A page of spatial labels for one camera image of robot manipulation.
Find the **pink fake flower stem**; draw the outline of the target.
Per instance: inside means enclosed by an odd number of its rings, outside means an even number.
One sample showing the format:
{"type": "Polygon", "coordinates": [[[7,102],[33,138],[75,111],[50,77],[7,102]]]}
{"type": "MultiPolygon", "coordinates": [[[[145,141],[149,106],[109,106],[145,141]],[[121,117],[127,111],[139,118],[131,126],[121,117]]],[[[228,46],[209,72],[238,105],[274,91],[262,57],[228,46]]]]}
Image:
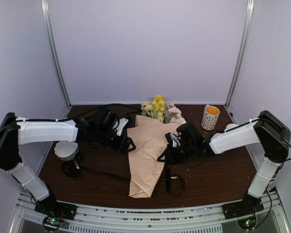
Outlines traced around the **pink fake flower stem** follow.
{"type": "Polygon", "coordinates": [[[187,121],[182,116],[182,112],[173,103],[168,103],[164,111],[164,123],[185,124],[187,121]]]}

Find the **left aluminium frame post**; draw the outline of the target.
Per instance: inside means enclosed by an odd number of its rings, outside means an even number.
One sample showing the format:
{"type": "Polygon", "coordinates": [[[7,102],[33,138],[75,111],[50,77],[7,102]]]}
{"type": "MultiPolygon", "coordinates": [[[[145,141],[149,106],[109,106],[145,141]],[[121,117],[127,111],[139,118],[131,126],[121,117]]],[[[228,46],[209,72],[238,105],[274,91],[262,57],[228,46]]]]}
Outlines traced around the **left aluminium frame post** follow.
{"type": "Polygon", "coordinates": [[[41,6],[42,6],[42,13],[45,21],[45,26],[47,30],[47,35],[48,35],[48,42],[50,46],[50,51],[51,51],[51,57],[52,57],[52,62],[54,65],[55,69],[55,74],[56,78],[59,83],[59,87],[61,90],[61,93],[63,95],[63,98],[65,100],[65,104],[67,108],[71,107],[71,101],[68,96],[67,88],[64,82],[61,66],[60,66],[60,61],[56,49],[56,44],[55,44],[55,39],[54,39],[54,34],[53,34],[53,29],[52,29],[52,24],[51,24],[51,18],[50,18],[50,11],[49,11],[49,1],[48,0],[41,0],[41,6]]]}

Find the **pale yellow fake flower stem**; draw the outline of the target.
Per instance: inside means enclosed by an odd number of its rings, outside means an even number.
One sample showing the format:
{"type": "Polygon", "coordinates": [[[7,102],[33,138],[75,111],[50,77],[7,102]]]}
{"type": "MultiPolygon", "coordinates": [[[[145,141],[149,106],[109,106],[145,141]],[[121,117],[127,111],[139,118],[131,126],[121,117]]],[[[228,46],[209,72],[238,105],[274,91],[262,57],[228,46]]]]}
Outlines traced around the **pale yellow fake flower stem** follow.
{"type": "Polygon", "coordinates": [[[153,111],[152,105],[148,101],[144,101],[141,103],[141,110],[142,110],[142,115],[151,117],[151,112],[153,111]]]}

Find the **small white patterned bowl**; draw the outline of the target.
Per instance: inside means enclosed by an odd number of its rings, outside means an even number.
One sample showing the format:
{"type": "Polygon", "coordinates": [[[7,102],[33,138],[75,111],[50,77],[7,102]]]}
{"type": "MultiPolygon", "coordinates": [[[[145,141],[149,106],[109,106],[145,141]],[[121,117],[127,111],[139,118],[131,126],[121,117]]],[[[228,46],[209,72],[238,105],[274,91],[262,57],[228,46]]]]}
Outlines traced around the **small white patterned bowl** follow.
{"type": "Polygon", "coordinates": [[[230,131],[230,130],[233,130],[233,129],[237,128],[237,127],[239,127],[238,124],[230,123],[230,124],[228,124],[228,125],[226,126],[226,128],[225,128],[225,132],[228,132],[228,131],[230,131]]]}

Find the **right aluminium frame post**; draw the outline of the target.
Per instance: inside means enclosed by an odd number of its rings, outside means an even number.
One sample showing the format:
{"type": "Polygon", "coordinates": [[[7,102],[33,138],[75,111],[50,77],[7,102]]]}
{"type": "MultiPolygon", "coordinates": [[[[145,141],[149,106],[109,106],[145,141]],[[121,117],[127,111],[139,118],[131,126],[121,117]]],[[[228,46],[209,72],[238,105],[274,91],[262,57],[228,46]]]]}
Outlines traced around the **right aluminium frame post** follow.
{"type": "Polygon", "coordinates": [[[244,24],[243,24],[243,31],[242,31],[242,38],[240,42],[239,52],[233,72],[232,82],[229,88],[229,92],[226,98],[225,107],[227,109],[230,109],[232,98],[234,96],[234,93],[236,91],[237,82],[240,77],[244,57],[245,57],[245,51],[247,48],[247,44],[250,37],[251,27],[252,27],[252,21],[254,16],[254,7],[255,7],[255,1],[254,0],[248,0],[247,6],[246,6],[246,12],[244,17],[244,24]]]}

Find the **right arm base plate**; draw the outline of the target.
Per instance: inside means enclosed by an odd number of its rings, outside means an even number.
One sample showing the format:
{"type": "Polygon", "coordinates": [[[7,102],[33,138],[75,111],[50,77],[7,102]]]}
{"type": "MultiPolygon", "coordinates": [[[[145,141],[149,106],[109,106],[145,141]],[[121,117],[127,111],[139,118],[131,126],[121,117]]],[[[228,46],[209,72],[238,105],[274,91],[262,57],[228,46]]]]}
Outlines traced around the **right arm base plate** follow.
{"type": "Polygon", "coordinates": [[[256,205],[250,204],[248,202],[233,202],[222,205],[223,213],[225,219],[239,218],[246,215],[251,215],[254,212],[259,212],[264,210],[264,206],[261,203],[256,205]]]}

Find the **aluminium frame post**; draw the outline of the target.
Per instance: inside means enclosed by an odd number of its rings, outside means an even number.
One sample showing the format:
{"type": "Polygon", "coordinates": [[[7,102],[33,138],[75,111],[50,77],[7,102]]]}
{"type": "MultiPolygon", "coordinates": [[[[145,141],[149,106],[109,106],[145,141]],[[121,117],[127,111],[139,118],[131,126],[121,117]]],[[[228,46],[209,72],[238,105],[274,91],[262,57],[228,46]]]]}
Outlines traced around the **aluminium frame post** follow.
{"type": "Polygon", "coordinates": [[[251,27],[252,27],[252,21],[254,16],[254,7],[255,7],[255,1],[254,0],[248,0],[247,6],[246,6],[246,12],[244,17],[244,24],[243,24],[243,31],[242,31],[242,38],[240,42],[239,52],[233,72],[232,82],[229,88],[229,92],[226,98],[225,107],[227,109],[230,109],[232,98],[234,96],[234,93],[236,91],[237,82],[240,77],[244,57],[245,57],[245,51],[247,48],[247,44],[250,37],[251,27]]]}
{"type": "Polygon", "coordinates": [[[59,83],[59,87],[61,90],[61,93],[63,95],[63,98],[65,100],[65,104],[67,108],[71,107],[71,101],[68,96],[67,88],[64,82],[61,66],[60,66],[60,61],[56,49],[56,44],[55,44],[55,39],[54,39],[54,34],[53,34],[53,29],[52,29],[52,24],[51,24],[51,18],[50,18],[50,11],[49,11],[49,1],[48,0],[41,0],[41,6],[42,6],[42,13],[45,21],[45,26],[47,30],[47,35],[48,35],[48,42],[50,46],[50,51],[51,51],[51,57],[52,57],[52,62],[54,65],[55,69],[55,74],[56,78],[59,83]]]}

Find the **bright yellow fake flower stem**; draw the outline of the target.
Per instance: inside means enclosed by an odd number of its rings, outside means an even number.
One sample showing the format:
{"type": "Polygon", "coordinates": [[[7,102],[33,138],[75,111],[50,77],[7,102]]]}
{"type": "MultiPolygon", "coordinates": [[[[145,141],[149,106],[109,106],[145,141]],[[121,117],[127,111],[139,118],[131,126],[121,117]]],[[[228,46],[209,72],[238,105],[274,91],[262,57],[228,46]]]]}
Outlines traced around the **bright yellow fake flower stem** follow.
{"type": "Polygon", "coordinates": [[[154,119],[163,122],[165,112],[165,101],[162,95],[156,95],[152,101],[151,116],[154,119]]]}

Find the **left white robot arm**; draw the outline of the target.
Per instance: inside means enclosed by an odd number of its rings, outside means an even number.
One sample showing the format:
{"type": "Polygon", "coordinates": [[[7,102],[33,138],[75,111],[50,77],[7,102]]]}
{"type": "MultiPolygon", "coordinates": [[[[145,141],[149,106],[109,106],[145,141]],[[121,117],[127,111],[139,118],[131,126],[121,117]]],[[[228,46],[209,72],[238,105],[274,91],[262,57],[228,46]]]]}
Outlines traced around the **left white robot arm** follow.
{"type": "Polygon", "coordinates": [[[119,153],[136,149],[133,140],[123,132],[131,118],[122,117],[107,107],[100,107],[86,118],[34,119],[7,113],[0,125],[0,169],[9,172],[26,188],[50,216],[58,214],[60,205],[47,186],[19,155],[19,146],[59,142],[55,153],[60,158],[71,157],[79,142],[99,143],[119,153]]]}

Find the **front aluminium rail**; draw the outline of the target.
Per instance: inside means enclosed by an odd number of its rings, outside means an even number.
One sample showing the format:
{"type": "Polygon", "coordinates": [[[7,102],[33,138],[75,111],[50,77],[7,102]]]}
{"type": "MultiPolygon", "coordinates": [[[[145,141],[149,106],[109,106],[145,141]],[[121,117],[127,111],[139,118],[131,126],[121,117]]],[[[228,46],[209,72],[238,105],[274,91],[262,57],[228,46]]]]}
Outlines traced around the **front aluminium rail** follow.
{"type": "Polygon", "coordinates": [[[222,204],[167,209],[120,209],[78,204],[73,220],[57,233],[245,233],[246,220],[256,220],[255,233],[289,233],[288,219],[276,191],[263,195],[264,209],[227,219],[222,204]]]}

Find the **pink and green wrapping paper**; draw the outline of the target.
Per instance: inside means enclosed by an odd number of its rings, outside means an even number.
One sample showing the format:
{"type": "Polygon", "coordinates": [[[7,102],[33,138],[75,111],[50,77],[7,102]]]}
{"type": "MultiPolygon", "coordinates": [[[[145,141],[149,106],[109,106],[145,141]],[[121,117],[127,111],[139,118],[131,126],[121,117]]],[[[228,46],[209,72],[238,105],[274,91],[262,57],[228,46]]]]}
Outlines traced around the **pink and green wrapping paper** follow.
{"type": "Polygon", "coordinates": [[[162,174],[164,163],[157,158],[167,147],[166,133],[177,133],[179,123],[164,124],[157,119],[137,115],[135,127],[127,129],[136,149],[129,152],[129,196],[135,199],[151,197],[162,174]]]}

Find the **white scalloped bowl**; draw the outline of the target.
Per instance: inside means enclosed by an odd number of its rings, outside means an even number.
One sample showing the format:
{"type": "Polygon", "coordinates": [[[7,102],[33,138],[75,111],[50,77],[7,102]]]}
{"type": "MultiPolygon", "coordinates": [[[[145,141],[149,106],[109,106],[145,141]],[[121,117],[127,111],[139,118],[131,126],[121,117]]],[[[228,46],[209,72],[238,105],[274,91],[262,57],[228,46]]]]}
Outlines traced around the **white scalloped bowl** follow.
{"type": "Polygon", "coordinates": [[[79,145],[76,142],[60,141],[54,147],[55,155],[63,161],[73,160],[79,152],[79,145]]]}

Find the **patterned mug with yellow inside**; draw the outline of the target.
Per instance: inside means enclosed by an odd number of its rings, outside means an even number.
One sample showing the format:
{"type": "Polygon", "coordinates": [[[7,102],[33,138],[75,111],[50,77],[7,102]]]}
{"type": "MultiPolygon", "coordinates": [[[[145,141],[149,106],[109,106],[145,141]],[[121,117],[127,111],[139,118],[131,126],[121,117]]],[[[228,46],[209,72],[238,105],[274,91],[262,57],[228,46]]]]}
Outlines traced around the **patterned mug with yellow inside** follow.
{"type": "Polygon", "coordinates": [[[202,116],[201,127],[207,131],[214,130],[219,115],[220,110],[217,107],[212,105],[206,105],[202,116]]]}

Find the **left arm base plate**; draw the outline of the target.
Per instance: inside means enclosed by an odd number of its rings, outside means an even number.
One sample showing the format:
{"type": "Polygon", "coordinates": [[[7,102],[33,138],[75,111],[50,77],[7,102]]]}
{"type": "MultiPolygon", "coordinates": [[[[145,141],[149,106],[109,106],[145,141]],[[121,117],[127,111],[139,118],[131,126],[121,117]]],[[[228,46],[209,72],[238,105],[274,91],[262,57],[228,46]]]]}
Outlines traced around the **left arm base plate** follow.
{"type": "Polygon", "coordinates": [[[37,203],[34,210],[50,217],[73,220],[77,211],[77,206],[73,204],[58,202],[56,203],[55,207],[47,208],[43,207],[42,204],[37,203]]]}

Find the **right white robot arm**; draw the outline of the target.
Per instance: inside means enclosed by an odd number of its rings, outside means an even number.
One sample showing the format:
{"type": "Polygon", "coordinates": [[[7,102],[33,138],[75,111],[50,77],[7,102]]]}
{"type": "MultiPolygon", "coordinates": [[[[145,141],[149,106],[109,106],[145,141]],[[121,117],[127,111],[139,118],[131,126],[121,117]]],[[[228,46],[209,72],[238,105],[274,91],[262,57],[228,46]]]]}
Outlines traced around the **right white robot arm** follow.
{"type": "Polygon", "coordinates": [[[235,127],[203,137],[192,123],[185,123],[175,133],[166,133],[166,149],[157,158],[166,164],[184,163],[191,156],[212,157],[241,147],[260,145],[264,152],[256,175],[248,187],[249,195],[239,203],[242,214],[251,213],[267,186],[275,178],[289,154],[291,131],[270,111],[235,127]]]}

